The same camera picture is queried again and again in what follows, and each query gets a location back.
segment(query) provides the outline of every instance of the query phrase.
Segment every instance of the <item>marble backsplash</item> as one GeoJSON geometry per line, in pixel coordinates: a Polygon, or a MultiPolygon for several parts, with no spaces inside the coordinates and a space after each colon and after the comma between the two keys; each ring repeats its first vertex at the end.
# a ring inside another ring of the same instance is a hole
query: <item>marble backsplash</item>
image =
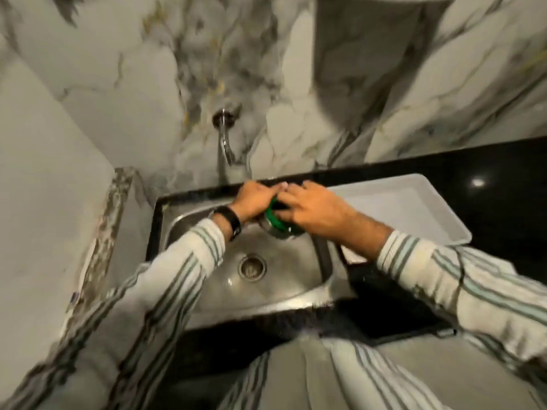
{"type": "Polygon", "coordinates": [[[0,0],[150,198],[547,134],[547,0],[0,0]],[[218,162],[220,108],[237,163],[218,162]]]}

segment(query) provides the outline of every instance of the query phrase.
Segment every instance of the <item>person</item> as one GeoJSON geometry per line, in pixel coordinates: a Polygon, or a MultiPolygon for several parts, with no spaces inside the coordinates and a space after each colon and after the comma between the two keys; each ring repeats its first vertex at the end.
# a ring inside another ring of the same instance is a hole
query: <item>person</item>
{"type": "MultiPolygon", "coordinates": [[[[143,409],[173,357],[204,281],[234,234],[277,195],[276,215],[375,261],[379,270],[442,313],[519,376],[540,383],[547,360],[547,289],[511,264],[466,247],[412,237],[355,211],[305,181],[249,181],[229,210],[201,220],[89,312],[4,409],[143,409]]],[[[445,409],[428,387],[377,350],[307,337],[254,360],[221,409],[445,409]]]]}

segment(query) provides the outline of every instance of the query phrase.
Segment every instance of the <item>watch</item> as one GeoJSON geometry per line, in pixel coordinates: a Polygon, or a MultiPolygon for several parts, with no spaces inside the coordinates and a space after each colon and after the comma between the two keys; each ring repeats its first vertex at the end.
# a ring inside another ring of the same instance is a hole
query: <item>watch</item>
{"type": "Polygon", "coordinates": [[[230,238],[231,241],[234,240],[241,233],[241,221],[237,217],[237,214],[234,213],[234,211],[229,208],[229,206],[216,207],[211,212],[211,214],[209,214],[209,218],[212,218],[214,214],[222,215],[222,217],[224,217],[230,223],[230,226],[232,228],[232,237],[230,238]]]}

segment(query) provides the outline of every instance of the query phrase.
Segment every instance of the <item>person's right arm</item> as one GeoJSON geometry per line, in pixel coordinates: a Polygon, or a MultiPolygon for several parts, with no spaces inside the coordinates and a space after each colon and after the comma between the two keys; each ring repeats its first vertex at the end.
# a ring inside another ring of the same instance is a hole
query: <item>person's right arm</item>
{"type": "Polygon", "coordinates": [[[277,212],[281,219],[375,261],[511,370],[547,378],[547,288],[509,262],[394,231],[311,181],[291,184],[278,199],[290,207],[277,212]]]}

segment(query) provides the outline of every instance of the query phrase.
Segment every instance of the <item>person's left arm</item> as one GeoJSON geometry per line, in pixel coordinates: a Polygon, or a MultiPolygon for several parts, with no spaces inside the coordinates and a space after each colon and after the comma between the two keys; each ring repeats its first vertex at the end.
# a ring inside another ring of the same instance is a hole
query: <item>person's left arm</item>
{"type": "MultiPolygon", "coordinates": [[[[285,185],[246,183],[231,209],[241,223],[264,211],[285,185]]],[[[3,409],[142,409],[153,396],[202,285],[221,263],[230,223],[220,214],[109,292],[3,409]]]]}

